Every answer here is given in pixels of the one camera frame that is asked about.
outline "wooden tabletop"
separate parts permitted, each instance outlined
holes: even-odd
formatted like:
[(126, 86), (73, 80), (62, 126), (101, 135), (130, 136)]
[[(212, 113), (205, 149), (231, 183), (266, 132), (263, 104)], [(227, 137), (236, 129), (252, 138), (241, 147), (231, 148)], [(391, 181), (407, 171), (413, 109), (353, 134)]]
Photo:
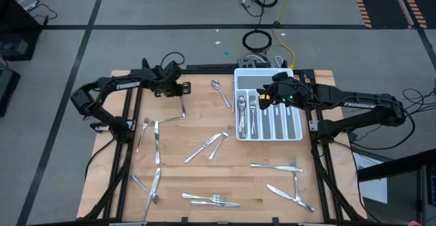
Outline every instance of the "wooden tabletop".
[[(112, 75), (128, 74), (128, 71), (114, 71)], [(334, 85), (331, 71), (315, 71), (316, 81), (321, 84)], [(297, 142), (240, 142), (234, 135), (234, 113), (227, 108), (220, 94), (211, 87), (211, 79), (221, 83), (223, 93), (232, 98), (233, 75), (183, 75), (178, 81), (190, 81), (192, 93), (183, 97), (187, 118), (160, 124), (161, 179), (157, 189), (160, 202), (152, 204), (147, 221), (179, 222), (187, 216), (190, 222), (247, 222), (269, 223), (272, 217), (278, 217), (281, 223), (323, 222), (320, 194), (317, 187), (315, 168), (311, 156), (311, 144), (307, 129), (306, 116), (300, 111), (303, 139)], [(131, 101), (130, 115), (133, 113), (134, 96)], [(107, 98), (104, 108), (113, 115), (121, 115), (125, 91), (112, 93)], [(135, 139), (136, 144), (142, 130), (142, 120), (163, 120), (181, 115), (178, 97), (156, 98), (152, 92), (143, 91), (141, 110)], [(340, 108), (323, 111), (325, 119), (343, 118)], [(226, 125), (231, 125), (233, 132), (223, 142), (213, 161), (208, 156), (216, 143), (203, 150), (193, 161), (184, 164), (184, 160), (199, 149), (201, 145), (216, 133), (221, 133)], [(111, 139), (109, 133), (97, 134), (93, 152), (100, 149)], [(337, 141), (348, 144), (347, 136), (340, 134)], [(92, 162), (85, 182), (78, 216), (84, 216), (97, 203), (108, 187), (115, 144), (98, 154)], [(337, 186), (356, 211), (366, 217), (359, 203), (356, 170), (352, 154), (346, 147), (331, 144), (330, 150)], [(250, 168), (250, 163), (287, 165), (296, 157), (297, 165), (303, 172), (298, 173), (298, 186), (302, 201), (315, 208), (314, 213), (307, 212), (294, 202), (272, 193), (266, 184), (294, 196), (293, 176), (290, 172)], [(155, 139), (153, 128), (144, 134), (140, 152), (132, 157), (130, 173), (148, 188), (154, 179)], [(327, 190), (330, 217), (334, 218), (332, 195)], [(215, 206), (190, 206), (188, 199), (182, 199), (182, 193), (211, 196), (219, 194), (228, 201), (236, 202), (241, 208), (219, 208)], [(129, 181), (125, 200), (123, 221), (140, 221), (148, 194), (135, 182)], [(116, 204), (112, 207), (115, 214)]]

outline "metal fork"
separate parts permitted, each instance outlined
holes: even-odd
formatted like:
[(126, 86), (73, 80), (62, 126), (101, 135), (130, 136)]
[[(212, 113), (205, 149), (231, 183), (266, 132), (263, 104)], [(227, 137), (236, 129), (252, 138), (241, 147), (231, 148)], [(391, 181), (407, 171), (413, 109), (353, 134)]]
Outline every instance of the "metal fork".
[(159, 203), (159, 196), (156, 195), (156, 193), (153, 193), (152, 195), (150, 195), (150, 191), (134, 176), (134, 175), (130, 175), (130, 178), (135, 181), (142, 189), (144, 189), (149, 196), (151, 196), (153, 202), (155, 202), (155, 204)]
[[(297, 166), (297, 158), (296, 157), (292, 157), (291, 161), (289, 162), (289, 164), (293, 167)], [(294, 183), (295, 183), (295, 199), (296, 201), (300, 202), (301, 201), (301, 197), (300, 197), (300, 192), (298, 192), (298, 182), (297, 182), (297, 173), (296, 172), (292, 172), (294, 175)]]
[(144, 122), (142, 124), (141, 138), (139, 138), (138, 148), (136, 149), (136, 152), (139, 152), (139, 149), (141, 148), (142, 137), (144, 137), (144, 132), (145, 132), (145, 129), (148, 127), (148, 125), (149, 125), (149, 119), (147, 117), (145, 117)]
[(218, 145), (215, 147), (215, 149), (212, 151), (212, 154), (209, 157), (209, 160), (212, 161), (213, 157), (217, 154), (219, 145), (229, 136), (230, 132), (232, 132), (232, 127), (230, 125), (227, 125), (223, 131), (223, 135), (221, 135), (221, 139), (218, 143)]
[(211, 202), (215, 202), (215, 203), (225, 202), (225, 197), (221, 195), (212, 195), (210, 197), (204, 197), (204, 196), (197, 196), (197, 195), (190, 195), (190, 194), (183, 193), (182, 198), (183, 199), (208, 199)]
[(256, 98), (250, 100), (250, 110), (251, 110), (251, 135), (256, 135), (256, 130), (254, 126), (254, 112), (256, 111)]

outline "black metal frame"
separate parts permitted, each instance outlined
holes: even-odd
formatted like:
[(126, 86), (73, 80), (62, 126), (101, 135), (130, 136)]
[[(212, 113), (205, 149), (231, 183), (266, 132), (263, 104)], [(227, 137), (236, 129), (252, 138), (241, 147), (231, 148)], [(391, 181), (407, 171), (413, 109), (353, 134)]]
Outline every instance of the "black metal frame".
[[(227, 66), (220, 65), (220, 66), (223, 66), (223, 67), (208, 68), (208, 67), (204, 67), (202, 65), (189, 65), (187, 67), (187, 69), (183, 71), (183, 74), (233, 74), (234, 69), (236, 68), (236, 65), (234, 65), (234, 67), (228, 67), (229, 65), (227, 65)], [(310, 83), (315, 83), (315, 72), (313, 69), (294, 70), (294, 75), (299, 76), (300, 81), (302, 81), (302, 82), (304, 82), (306, 79), (309, 79)], [(124, 104), (124, 109), (123, 109), (123, 117), (124, 118), (127, 118), (127, 116), (128, 116), (129, 105), (130, 105), (130, 101), (131, 101), (131, 93), (132, 93), (132, 91), (128, 90), (127, 94), (126, 94), (125, 104)], [(142, 97), (142, 89), (139, 88), (137, 91), (137, 95), (136, 95), (134, 115), (133, 115), (133, 121), (135, 121), (135, 123), (138, 121), (141, 97)], [(316, 116), (317, 116), (318, 120), (322, 120), (323, 119), (322, 111), (317, 110)], [(306, 111), (306, 117), (307, 117), (307, 124), (309, 126), (309, 121), (313, 120), (311, 111), (309, 111), (309, 110)], [(316, 135), (313, 135), (311, 133), (310, 141), (311, 141), (311, 147), (312, 147), (313, 160), (314, 160), (315, 165), (317, 165), (317, 161), (320, 162), (320, 154), (319, 154), (318, 149), (317, 149), (319, 143), (318, 143), (318, 140), (316, 138)], [(128, 145), (128, 147), (127, 147), (127, 153), (126, 153), (125, 159), (127, 159), (127, 161), (128, 161), (128, 166), (127, 166), (128, 170), (127, 171), (129, 171), (130, 165), (131, 165), (131, 155), (132, 155), (132, 151), (133, 151), (133, 147), (134, 147), (134, 141), (131, 141), (127, 145)], [(324, 149), (325, 164), (326, 164), (326, 170), (328, 172), (328, 176), (330, 176), (331, 182), (333, 182), (333, 184), (335, 185), (336, 181), (335, 181), (335, 177), (334, 177), (334, 169), (333, 169), (332, 158), (331, 158), (329, 146), (328, 146), (328, 144), (322, 144), (322, 148)], [(115, 154), (114, 154), (114, 161), (112, 163), (110, 183), (114, 181), (114, 178), (115, 178), (116, 173), (118, 171), (120, 158), (121, 158), (121, 150), (122, 150), (122, 144), (117, 143)], [(334, 204), (334, 211), (336, 214), (336, 218), (332, 219), (330, 217), (328, 204), (327, 204), (327, 196), (326, 196), (326, 190), (325, 190), (325, 186), (324, 186), (325, 181), (323, 180), (321, 174), (318, 171), (316, 172), (316, 177), (317, 177), (318, 190), (319, 190), (319, 194), (320, 194), (322, 214), (323, 214), (323, 218), (324, 218), (325, 223), (331, 223), (331, 224), (335, 224), (335, 225), (376, 225), (376, 226), (389, 226), (389, 225), (391, 225), (391, 224), (383, 224), (383, 223), (372, 223), (372, 222), (368, 222), (368, 221), (347, 221), (347, 220), (344, 220), (343, 214), (342, 214), (342, 206), (341, 206), (341, 203), (339, 202), (340, 199), (338, 199), (336, 196), (332, 196), (333, 204)], [(104, 213), (103, 213), (102, 219), (78, 219), (77, 221), (50, 223), (50, 224), (43, 224), (43, 225), (45, 225), (45, 226), (67, 226), (67, 225), (105, 225), (105, 226), (107, 226), (110, 223), (122, 222), (121, 219), (123, 216), (123, 209), (124, 209), (124, 202), (125, 202), (125, 197), (126, 197), (126, 193), (127, 193), (128, 179), (129, 179), (129, 173), (127, 172), (124, 175), (122, 182), (121, 182), (121, 190), (120, 190), (119, 200), (117, 203), (118, 205), (116, 208), (116, 216), (114, 218), (110, 218), (110, 209), (111, 209), (111, 205), (113, 203), (112, 202), (112, 194), (110, 194), (109, 195), (110, 199), (108, 200), (107, 204), (104, 207)], [(278, 218), (272, 218), (271, 222), (274, 226), (275, 225), (299, 225), (298, 223), (280, 223)], [(146, 224), (147, 225), (156, 225), (156, 226), (162, 226), (162, 225), (186, 226), (188, 224), (195, 225), (195, 226), (202, 226), (202, 225), (217, 225), (220, 223), (216, 223), (216, 222), (188, 223), (188, 218), (184, 217), (181, 219), (180, 222), (173, 222), (173, 223), (147, 222)], [(239, 225), (240, 226), (245, 226), (245, 225), (265, 226), (265, 225), (270, 225), (270, 223), (254, 223), (254, 222), (253, 223), (222, 223), (222, 224), (234, 225), (234, 226), (239, 226)]]

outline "knife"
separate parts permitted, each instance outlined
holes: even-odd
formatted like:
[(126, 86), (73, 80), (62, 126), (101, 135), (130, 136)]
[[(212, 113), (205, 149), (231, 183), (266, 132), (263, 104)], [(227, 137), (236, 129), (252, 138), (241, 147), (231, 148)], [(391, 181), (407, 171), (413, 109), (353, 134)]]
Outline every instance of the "knife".
[(159, 121), (155, 121), (155, 140), (156, 140), (156, 164), (161, 163), (161, 153), (159, 151)]
[(221, 206), (226, 208), (239, 208), (240, 204), (234, 202), (207, 202), (207, 201), (191, 201), (191, 206)]
[(202, 150), (204, 150), (205, 148), (207, 148), (207, 146), (211, 145), (217, 138), (219, 138), (221, 136), (220, 133), (215, 134), (213, 137), (209, 138), (209, 140), (207, 140), (203, 146), (200, 147), (199, 150), (197, 150), (195, 153), (193, 153), (190, 157), (188, 157), (188, 159), (186, 159), (185, 164), (192, 161), (192, 159), (198, 155), (199, 152), (201, 152)]
[(274, 169), (289, 171), (289, 172), (302, 172), (301, 168), (293, 167), (289, 165), (262, 165), (262, 164), (252, 163), (250, 167), (274, 168)]
[(306, 205), (306, 204), (302, 203), (301, 201), (297, 201), (296, 199), (294, 199), (293, 197), (289, 196), (287, 193), (281, 191), (280, 189), (275, 188), (275, 187), (273, 187), (273, 186), (271, 186), (271, 185), (269, 185), (269, 184), (267, 184), (266, 186), (267, 186), (268, 189), (270, 189), (272, 192), (276, 193), (277, 195), (282, 196), (282, 197), (285, 198), (285, 199), (288, 199), (288, 200), (291, 200), (291, 201), (295, 202), (296, 204), (298, 204), (298, 205), (301, 206), (302, 208), (308, 210), (309, 212), (315, 212), (315, 208), (313, 208), (313, 207), (311, 207), (311, 206), (309, 206), (309, 205)]
[(147, 199), (147, 205), (145, 206), (144, 214), (142, 215), (141, 221), (145, 222), (145, 216), (147, 215), (147, 212), (149, 212), (149, 208), (151, 205), (151, 200), (153, 198), (153, 194), (157, 190), (157, 185), (159, 184), (159, 179), (161, 178), (161, 168), (158, 167), (156, 170), (155, 179), (153, 180), (153, 185), (151, 185), (149, 198)]

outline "gray floor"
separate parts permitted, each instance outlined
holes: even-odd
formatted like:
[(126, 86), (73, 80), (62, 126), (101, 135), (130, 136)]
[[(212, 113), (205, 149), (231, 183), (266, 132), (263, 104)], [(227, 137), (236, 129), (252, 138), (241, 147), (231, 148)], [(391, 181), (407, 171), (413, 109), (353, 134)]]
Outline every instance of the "gray floor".
[[(59, 13), (50, 25), (85, 25), (95, 0), (42, 0)], [(265, 11), (262, 23), (279, 15), (280, 5)], [(253, 13), (259, 12), (250, 4)], [(46, 11), (34, 11), (45, 14)], [(255, 24), (238, 0), (103, 0), (97, 25)], [(362, 25), (354, 0), (290, 0), (282, 23), (307, 25)], [(225, 30), (99, 30), (93, 31), (74, 88), (107, 76), (114, 69), (140, 66), (142, 57), (156, 65), (168, 52), (179, 51), (187, 64), (233, 63), (247, 51), (241, 44), (244, 29)], [(435, 69), (412, 30), (281, 30), (281, 39), (296, 53), (296, 68), (331, 69), (346, 91), (390, 93), (402, 99), (404, 88), (427, 93), (434, 87)], [(0, 119), (0, 222), (15, 225), (33, 179), (48, 132), (84, 31), (43, 31), (32, 61), (10, 63), (22, 75), (6, 116)], [(426, 31), (436, 43), (436, 31)], [(252, 38), (252, 46), (264, 38)], [(271, 58), (289, 53), (273, 40)], [(436, 112), (414, 115), (417, 130), (404, 145), (376, 152), (393, 159), (434, 148)], [(362, 144), (389, 146), (409, 129), (382, 127)], [(84, 184), (84, 168), (95, 134), (68, 103), (59, 133), (28, 224), (74, 220)], [(388, 218), (413, 219), (413, 195), (396, 191), (401, 183), (414, 188), (414, 177), (390, 179), (390, 205), (368, 201), (369, 210)]]

